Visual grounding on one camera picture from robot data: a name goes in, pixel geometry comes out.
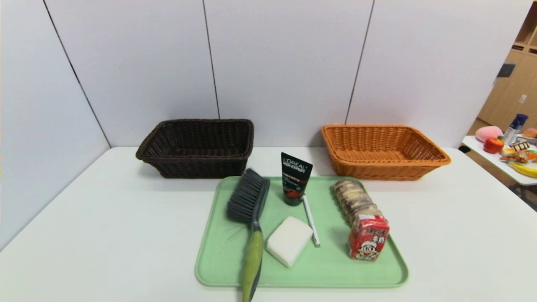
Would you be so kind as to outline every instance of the white soap bar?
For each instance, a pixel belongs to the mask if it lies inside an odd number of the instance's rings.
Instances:
[[[290,268],[311,240],[312,234],[311,228],[302,220],[289,216],[270,235],[267,250]]]

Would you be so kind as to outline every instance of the cleaning brush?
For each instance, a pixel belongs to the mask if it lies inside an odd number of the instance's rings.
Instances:
[[[235,191],[228,201],[227,216],[235,221],[250,224],[252,236],[246,248],[245,267],[242,280],[242,301],[252,301],[261,273],[263,257],[263,233],[259,217],[265,206],[270,181],[252,169],[241,176]]]

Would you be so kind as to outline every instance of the pen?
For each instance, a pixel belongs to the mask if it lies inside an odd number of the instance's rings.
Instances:
[[[306,215],[308,216],[309,226],[313,230],[313,241],[315,247],[318,248],[321,246],[321,242],[319,241],[319,235],[317,234],[317,229],[315,228],[315,223],[313,222],[313,216],[311,215],[311,209],[309,208],[308,198],[305,194],[302,196],[302,202],[304,202],[304,208],[306,209]]]

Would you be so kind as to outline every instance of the brush bristles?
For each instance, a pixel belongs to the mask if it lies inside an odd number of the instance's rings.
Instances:
[[[265,179],[252,169],[247,169],[229,198],[227,216],[235,221],[250,223],[257,196]]]

